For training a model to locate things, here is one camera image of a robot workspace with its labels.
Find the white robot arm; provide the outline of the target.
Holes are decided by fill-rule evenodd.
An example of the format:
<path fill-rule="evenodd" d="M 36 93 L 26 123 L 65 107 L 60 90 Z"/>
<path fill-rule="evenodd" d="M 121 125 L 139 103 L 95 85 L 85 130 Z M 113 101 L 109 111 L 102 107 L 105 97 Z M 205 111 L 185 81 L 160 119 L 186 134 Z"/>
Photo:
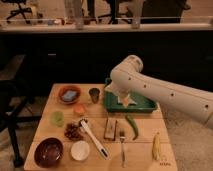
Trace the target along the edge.
<path fill-rule="evenodd" d="M 129 55 L 111 70 L 112 82 L 105 90 L 118 96 L 125 106 L 128 105 L 129 93 L 136 92 L 188 114 L 213 130 L 212 92 L 155 79 L 143 75 L 142 69 L 142 60 Z"/>

